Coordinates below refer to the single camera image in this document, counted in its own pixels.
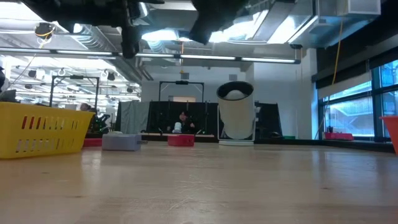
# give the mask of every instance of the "glass window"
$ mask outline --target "glass window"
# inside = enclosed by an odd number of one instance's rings
[[[381,86],[398,84],[398,60],[380,66]]]
[[[325,114],[325,127],[328,126],[332,126],[335,133],[373,137],[372,98],[366,97],[329,105]]]
[[[335,100],[338,98],[342,98],[345,96],[351,96],[351,95],[355,95],[357,93],[363,93],[365,91],[370,91],[370,90],[372,90],[372,83],[371,83],[371,81],[368,81],[366,83],[359,84],[357,86],[351,87],[351,88],[341,91],[339,93],[335,93],[330,96],[330,100]]]
[[[398,91],[384,93],[383,96],[383,116],[398,115]],[[390,137],[387,127],[383,123],[384,137]]]

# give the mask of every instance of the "person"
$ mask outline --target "person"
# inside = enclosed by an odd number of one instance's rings
[[[174,131],[175,133],[185,133],[185,134],[195,134],[195,124],[189,117],[188,111],[182,111],[180,116],[178,116],[178,120],[174,122],[171,126],[167,127],[167,130],[170,131],[172,127],[178,127],[181,130]]]
[[[87,103],[82,103],[80,105],[80,110],[81,111],[89,111],[89,112],[91,112],[90,111],[91,110],[91,106],[89,104],[87,104]]]

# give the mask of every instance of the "wooden table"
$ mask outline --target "wooden table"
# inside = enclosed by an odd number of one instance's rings
[[[396,224],[398,158],[310,146],[193,148],[0,161],[1,224]]]

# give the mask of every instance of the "yellow basket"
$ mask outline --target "yellow basket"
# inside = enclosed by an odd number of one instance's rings
[[[93,113],[0,103],[0,159],[79,152]]]

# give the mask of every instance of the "hanging cable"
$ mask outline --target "hanging cable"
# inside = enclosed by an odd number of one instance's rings
[[[344,11],[347,11],[347,5],[348,5],[348,2],[345,4]],[[335,73],[333,74],[333,80],[331,82],[331,86],[333,86],[335,84],[335,82],[336,82],[338,59],[340,57],[341,37],[343,36],[343,21],[344,21],[344,16],[341,17],[340,33],[339,33],[339,38],[338,38],[337,54],[336,54],[336,62],[335,62]],[[326,106],[325,106],[326,109],[323,110],[323,119],[322,119],[321,123],[319,124],[318,131],[315,134],[315,139],[318,137],[319,131],[321,130],[321,128],[323,126],[323,123],[325,122],[326,110],[328,109],[329,102],[330,102],[330,96],[328,96],[328,100],[326,102]]]
[[[40,44],[40,46],[39,46],[39,49],[42,49],[43,48],[43,46],[45,45],[45,44],[47,44],[48,42],[47,42],[47,38],[50,36],[50,35],[52,35],[52,32],[54,31],[54,29],[52,29],[52,31],[50,32],[50,33],[48,33],[46,36],[45,36],[45,39],[44,39],[44,41]],[[33,57],[32,57],[32,59],[30,60],[30,62],[27,64],[27,66],[25,67],[25,69],[21,72],[21,74],[10,84],[10,86],[9,86],[9,88],[11,87],[11,86],[13,86],[14,84],[15,84],[15,82],[17,82],[19,79],[20,79],[20,77],[21,76],[23,76],[23,74],[26,72],[26,70],[30,67],[30,65],[31,65],[31,63],[33,62],[33,60],[36,58],[36,55],[37,54],[34,54],[33,55]]]

